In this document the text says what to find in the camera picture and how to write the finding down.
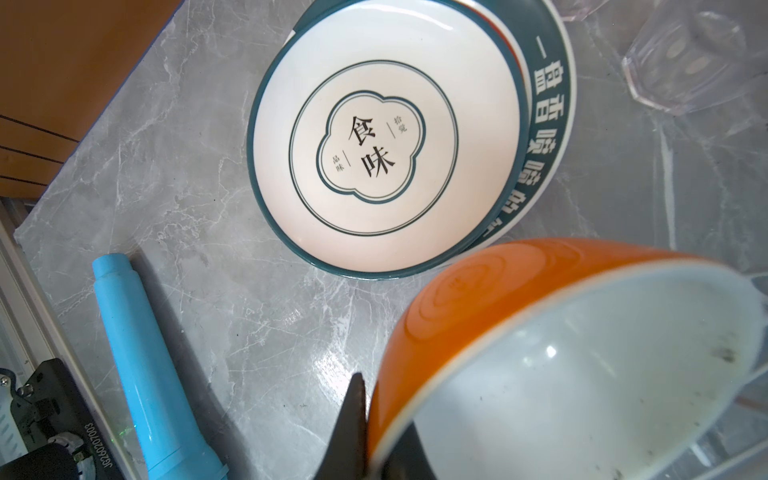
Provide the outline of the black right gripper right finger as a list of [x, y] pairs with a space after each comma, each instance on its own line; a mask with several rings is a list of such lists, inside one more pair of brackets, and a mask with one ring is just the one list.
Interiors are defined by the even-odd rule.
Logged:
[[411, 423], [403, 432], [383, 467], [389, 480], [436, 480], [423, 449], [418, 431]]

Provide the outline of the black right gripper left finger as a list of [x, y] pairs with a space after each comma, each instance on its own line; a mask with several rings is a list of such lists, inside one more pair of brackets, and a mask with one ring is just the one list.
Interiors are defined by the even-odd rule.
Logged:
[[360, 480], [367, 464], [366, 389], [363, 375], [351, 376], [315, 480]]

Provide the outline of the orange bowl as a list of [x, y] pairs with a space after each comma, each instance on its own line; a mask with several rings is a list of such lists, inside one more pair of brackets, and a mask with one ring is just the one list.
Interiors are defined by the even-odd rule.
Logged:
[[395, 324], [368, 475], [414, 423], [437, 479], [653, 478], [736, 398], [766, 326], [766, 297], [711, 259], [587, 238], [487, 248]]

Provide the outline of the white plate teal rim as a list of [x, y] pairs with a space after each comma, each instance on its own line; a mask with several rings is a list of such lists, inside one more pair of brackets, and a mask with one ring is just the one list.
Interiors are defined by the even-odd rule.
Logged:
[[575, 119], [577, 75], [572, 42], [550, 1], [471, 1], [487, 13], [525, 61], [530, 127], [518, 181], [498, 215], [465, 252], [498, 241], [540, 199], [564, 156]]

